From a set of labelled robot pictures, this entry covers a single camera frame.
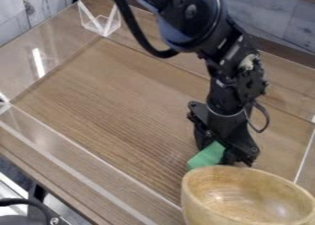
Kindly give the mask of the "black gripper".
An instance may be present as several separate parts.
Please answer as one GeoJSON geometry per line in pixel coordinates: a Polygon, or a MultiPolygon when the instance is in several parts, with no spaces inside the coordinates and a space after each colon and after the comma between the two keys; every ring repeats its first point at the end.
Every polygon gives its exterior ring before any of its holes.
{"type": "Polygon", "coordinates": [[[218,141],[225,147],[221,164],[233,166],[242,162],[251,167],[261,148],[249,133],[245,114],[239,112],[231,116],[218,115],[199,101],[190,101],[187,107],[187,119],[194,123],[197,148],[203,150],[218,141]]]}

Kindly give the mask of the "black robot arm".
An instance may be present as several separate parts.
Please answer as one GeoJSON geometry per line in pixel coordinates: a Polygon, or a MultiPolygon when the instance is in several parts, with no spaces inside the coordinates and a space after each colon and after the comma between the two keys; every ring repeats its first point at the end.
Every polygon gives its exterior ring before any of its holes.
{"type": "Polygon", "coordinates": [[[225,0],[139,0],[158,17],[166,44],[179,53],[195,53],[211,76],[203,102],[190,101],[187,118],[195,125],[197,146],[223,147],[219,163],[253,165],[261,148],[250,135],[250,121],[269,82],[261,52],[229,14],[225,0]]]}

